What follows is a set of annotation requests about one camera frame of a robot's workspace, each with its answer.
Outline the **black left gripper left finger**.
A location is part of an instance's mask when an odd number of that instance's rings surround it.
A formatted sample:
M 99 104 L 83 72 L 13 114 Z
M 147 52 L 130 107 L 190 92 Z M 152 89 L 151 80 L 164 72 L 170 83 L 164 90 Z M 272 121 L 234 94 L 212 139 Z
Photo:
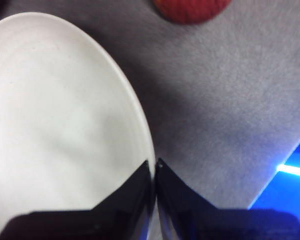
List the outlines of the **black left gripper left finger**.
M 145 240 L 154 203 L 146 160 L 94 208 L 18 215 L 7 222 L 0 240 Z

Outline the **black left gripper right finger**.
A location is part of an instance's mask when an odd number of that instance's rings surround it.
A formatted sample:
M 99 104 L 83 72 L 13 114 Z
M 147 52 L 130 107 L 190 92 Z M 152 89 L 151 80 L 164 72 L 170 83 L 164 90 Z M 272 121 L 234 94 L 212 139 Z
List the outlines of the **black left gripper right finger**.
M 300 221 L 273 209 L 221 209 L 195 192 L 160 158 L 155 188 L 165 240 L 300 240 Z

